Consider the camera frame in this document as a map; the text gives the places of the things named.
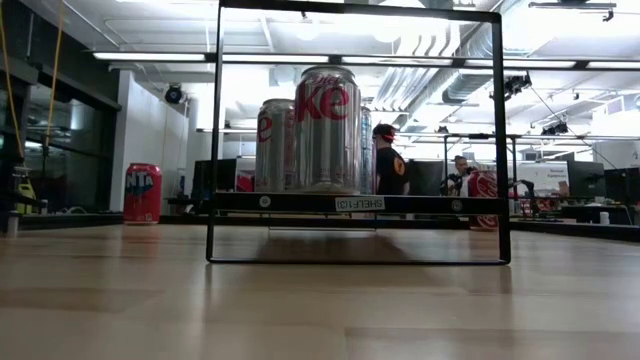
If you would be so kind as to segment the red Fanta can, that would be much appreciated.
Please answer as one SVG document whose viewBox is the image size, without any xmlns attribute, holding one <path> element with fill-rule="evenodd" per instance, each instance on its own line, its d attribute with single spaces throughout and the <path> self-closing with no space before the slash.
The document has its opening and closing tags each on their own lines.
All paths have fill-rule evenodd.
<svg viewBox="0 0 640 360">
<path fill-rule="evenodd" d="M 123 219 L 126 224 L 156 224 L 162 204 L 162 172 L 154 164 L 131 163 L 125 175 Z"/>
</svg>

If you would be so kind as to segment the long ceiling light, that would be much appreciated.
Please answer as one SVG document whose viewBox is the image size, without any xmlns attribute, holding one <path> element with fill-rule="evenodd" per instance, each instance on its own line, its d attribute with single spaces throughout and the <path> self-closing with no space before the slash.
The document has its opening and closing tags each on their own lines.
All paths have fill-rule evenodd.
<svg viewBox="0 0 640 360">
<path fill-rule="evenodd" d="M 465 67 L 484 68 L 492 67 L 493 61 L 490 59 L 470 59 L 466 60 Z M 533 68 L 573 68 L 576 65 L 575 61 L 564 60 L 531 60 L 531 59 L 511 59 L 504 60 L 503 66 L 505 68 L 517 68 L 517 69 L 533 69 Z"/>
<path fill-rule="evenodd" d="M 329 61 L 323 55 L 277 55 L 277 54 L 224 54 L 225 63 L 264 63 L 264 64 L 322 64 Z"/>
<path fill-rule="evenodd" d="M 590 61 L 586 68 L 598 71 L 640 71 L 640 61 Z"/>
<path fill-rule="evenodd" d="M 94 52 L 93 56 L 105 61 L 204 62 L 206 60 L 204 54 L 198 53 Z"/>
</svg>

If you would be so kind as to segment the black monitor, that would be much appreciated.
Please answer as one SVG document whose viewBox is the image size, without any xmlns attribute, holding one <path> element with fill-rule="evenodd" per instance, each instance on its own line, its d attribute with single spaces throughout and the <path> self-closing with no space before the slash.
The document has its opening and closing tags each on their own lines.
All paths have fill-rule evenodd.
<svg viewBox="0 0 640 360">
<path fill-rule="evenodd" d="M 604 165 L 595 162 L 567 162 L 569 194 L 572 197 L 604 197 L 606 195 Z"/>
<path fill-rule="evenodd" d="M 606 196 L 616 202 L 640 203 L 640 168 L 605 171 Z"/>
<path fill-rule="evenodd" d="M 235 159 L 220 159 L 216 162 L 216 190 L 234 191 L 236 189 Z M 211 195 L 211 160 L 199 160 L 194 164 L 192 181 L 192 199 L 209 199 Z"/>
<path fill-rule="evenodd" d="M 409 184 L 411 196 L 440 196 L 440 185 L 444 179 L 444 163 L 442 161 L 408 162 Z"/>
</svg>

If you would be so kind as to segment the silver Diet Coke can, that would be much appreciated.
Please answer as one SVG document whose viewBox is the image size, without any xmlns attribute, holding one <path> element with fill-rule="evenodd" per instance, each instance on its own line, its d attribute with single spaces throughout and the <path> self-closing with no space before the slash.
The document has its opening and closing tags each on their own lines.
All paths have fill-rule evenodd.
<svg viewBox="0 0 640 360">
<path fill-rule="evenodd" d="M 293 141 L 294 101 L 266 100 L 258 113 L 254 185 L 256 192 L 286 189 L 287 161 Z"/>
</svg>

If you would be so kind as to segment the silver ventilation duct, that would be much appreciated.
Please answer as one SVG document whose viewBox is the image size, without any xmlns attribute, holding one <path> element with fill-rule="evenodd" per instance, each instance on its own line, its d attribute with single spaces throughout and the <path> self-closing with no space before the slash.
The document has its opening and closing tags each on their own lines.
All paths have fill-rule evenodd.
<svg viewBox="0 0 640 360">
<path fill-rule="evenodd" d="M 433 130 L 492 80 L 493 33 L 490 24 L 477 24 L 469 35 L 450 23 L 434 34 L 419 37 L 415 55 L 486 58 L 486 69 L 391 68 L 374 97 L 376 110 L 395 112 L 391 124 L 399 130 Z"/>
</svg>

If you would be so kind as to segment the silver can blue tab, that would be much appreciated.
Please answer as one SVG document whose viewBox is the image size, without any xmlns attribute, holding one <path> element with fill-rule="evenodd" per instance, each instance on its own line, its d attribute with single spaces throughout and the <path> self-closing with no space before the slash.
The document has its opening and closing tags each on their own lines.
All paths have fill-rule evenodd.
<svg viewBox="0 0 640 360">
<path fill-rule="evenodd" d="M 374 143 L 372 118 L 368 108 L 361 108 L 361 188 L 362 194 L 372 194 L 374 187 Z"/>
</svg>

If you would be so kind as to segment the person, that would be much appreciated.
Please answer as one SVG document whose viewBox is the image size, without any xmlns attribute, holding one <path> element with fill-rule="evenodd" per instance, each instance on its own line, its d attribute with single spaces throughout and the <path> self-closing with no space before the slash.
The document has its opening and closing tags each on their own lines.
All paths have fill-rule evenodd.
<svg viewBox="0 0 640 360">
<path fill-rule="evenodd" d="M 440 184 L 440 194 L 443 196 L 461 196 L 464 180 L 470 175 L 472 168 L 464 156 L 454 157 L 456 170 L 448 174 Z"/>
<path fill-rule="evenodd" d="M 376 193 L 378 195 L 408 195 L 409 173 L 404 158 L 392 147 L 396 129 L 390 124 L 378 124 L 373 129 L 376 145 Z"/>
</svg>

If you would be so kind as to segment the white sign board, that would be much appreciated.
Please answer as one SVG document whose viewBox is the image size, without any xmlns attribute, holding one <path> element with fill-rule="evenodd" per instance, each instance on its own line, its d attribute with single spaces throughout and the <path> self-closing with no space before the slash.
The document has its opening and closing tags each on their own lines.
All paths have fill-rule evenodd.
<svg viewBox="0 0 640 360">
<path fill-rule="evenodd" d="M 559 192 L 560 184 L 568 184 L 568 166 L 559 163 L 522 163 L 517 167 L 517 178 L 534 184 L 535 191 Z"/>
</svg>

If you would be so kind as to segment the silver soda can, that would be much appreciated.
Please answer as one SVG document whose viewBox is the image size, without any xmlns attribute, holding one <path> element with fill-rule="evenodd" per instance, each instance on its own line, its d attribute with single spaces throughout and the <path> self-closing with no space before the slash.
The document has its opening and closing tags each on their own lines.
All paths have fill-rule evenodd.
<svg viewBox="0 0 640 360">
<path fill-rule="evenodd" d="M 306 69 L 295 93 L 294 189 L 357 194 L 362 165 L 361 91 L 347 68 Z"/>
</svg>

